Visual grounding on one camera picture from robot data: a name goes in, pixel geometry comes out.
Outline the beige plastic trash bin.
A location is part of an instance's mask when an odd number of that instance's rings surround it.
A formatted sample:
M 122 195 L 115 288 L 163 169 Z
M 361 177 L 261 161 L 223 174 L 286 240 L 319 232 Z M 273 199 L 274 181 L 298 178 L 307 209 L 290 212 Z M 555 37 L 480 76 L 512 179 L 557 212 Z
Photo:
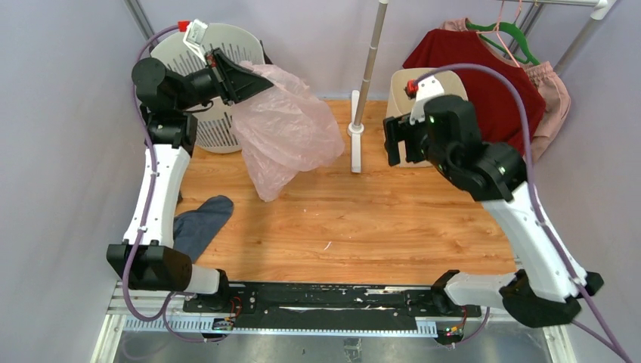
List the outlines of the beige plastic trash bin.
M 410 68 L 396 71 L 392 75 L 386 117 L 398 117 L 411 112 L 414 100 L 409 99 L 404 88 L 409 80 L 417 79 L 432 70 L 433 68 L 431 67 Z M 441 83 L 446 95 L 458 95 L 462 99 L 468 100 L 463 82 L 454 71 L 438 73 L 435 78 Z M 399 168 L 432 168 L 432 164 L 428 161 L 420 163 L 407 162 L 405 143 L 403 141 L 397 144 L 397 149 L 400 157 Z

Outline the pink plastic trash bag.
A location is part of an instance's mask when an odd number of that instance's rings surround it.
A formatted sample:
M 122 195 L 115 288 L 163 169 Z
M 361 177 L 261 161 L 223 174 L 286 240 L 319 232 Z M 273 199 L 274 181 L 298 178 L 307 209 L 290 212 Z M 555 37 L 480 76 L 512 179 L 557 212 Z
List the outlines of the pink plastic trash bag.
M 259 198 L 271 202 L 298 173 L 333 164 L 345 142 L 328 104 L 298 76 L 271 64 L 241 66 L 274 84 L 231 108 L 248 175 Z

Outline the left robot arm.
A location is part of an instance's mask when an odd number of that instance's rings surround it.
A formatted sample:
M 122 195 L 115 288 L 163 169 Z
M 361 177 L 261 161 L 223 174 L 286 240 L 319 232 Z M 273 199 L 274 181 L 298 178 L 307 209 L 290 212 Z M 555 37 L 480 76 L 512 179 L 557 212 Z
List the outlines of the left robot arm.
M 195 266 L 174 248 L 173 222 L 181 182 L 194 152 L 198 119 L 193 110 L 215 98 L 233 105 L 273 87 L 273 82 L 230 60 L 216 48 L 202 69 L 186 76 L 146 57 L 132 69 L 146 131 L 144 177 L 135 213 L 122 242 L 106 258 L 130 290 L 194 294 L 213 312 L 223 312 L 232 294 L 224 271 Z

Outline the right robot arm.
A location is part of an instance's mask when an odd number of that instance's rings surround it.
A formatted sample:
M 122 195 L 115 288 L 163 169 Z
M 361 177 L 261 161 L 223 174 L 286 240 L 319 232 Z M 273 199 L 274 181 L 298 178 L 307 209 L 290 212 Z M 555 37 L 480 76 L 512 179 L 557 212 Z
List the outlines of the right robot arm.
M 475 108 L 461 97 L 438 96 L 420 107 L 422 119 L 405 114 L 383 120 L 389 164 L 400 163 L 398 145 L 404 143 L 407 161 L 431 163 L 493 216 L 520 261 L 518 271 L 504 275 L 445 272 L 431 287 L 433 309 L 448 316 L 462 306 L 486 306 L 506 310 L 527 327 L 570 324 L 581 312 L 580 299 L 604 281 L 579 266 L 566 268 L 558 237 L 535 214 L 519 152 L 483 141 Z

